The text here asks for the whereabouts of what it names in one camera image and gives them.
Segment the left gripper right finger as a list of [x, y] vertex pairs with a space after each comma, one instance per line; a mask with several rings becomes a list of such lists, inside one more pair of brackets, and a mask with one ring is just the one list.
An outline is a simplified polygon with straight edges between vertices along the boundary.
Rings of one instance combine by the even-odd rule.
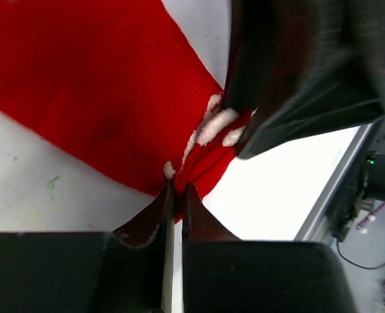
[[197, 188], [190, 184], [182, 202], [182, 242], [236, 242], [228, 230], [203, 204]]

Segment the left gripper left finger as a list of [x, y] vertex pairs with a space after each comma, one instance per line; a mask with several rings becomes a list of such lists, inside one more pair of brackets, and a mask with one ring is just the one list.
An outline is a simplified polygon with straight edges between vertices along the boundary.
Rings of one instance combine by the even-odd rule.
[[172, 216], [174, 206], [174, 184], [167, 181], [154, 200], [124, 225], [113, 231], [126, 245], [145, 247], [154, 241], [164, 221]]

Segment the red sock with white bear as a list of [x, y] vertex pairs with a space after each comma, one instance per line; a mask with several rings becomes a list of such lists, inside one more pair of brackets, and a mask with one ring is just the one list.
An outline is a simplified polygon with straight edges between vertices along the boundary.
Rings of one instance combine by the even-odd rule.
[[224, 98], [162, 1], [0, 1], [0, 166], [38, 174], [48, 142], [160, 220], [234, 158], [252, 111]]

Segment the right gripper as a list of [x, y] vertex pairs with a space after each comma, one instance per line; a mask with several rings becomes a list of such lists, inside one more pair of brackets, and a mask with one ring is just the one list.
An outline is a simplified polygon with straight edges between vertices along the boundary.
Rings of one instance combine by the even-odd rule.
[[232, 1], [230, 10], [223, 106], [253, 114], [238, 158], [385, 116], [384, 4]]

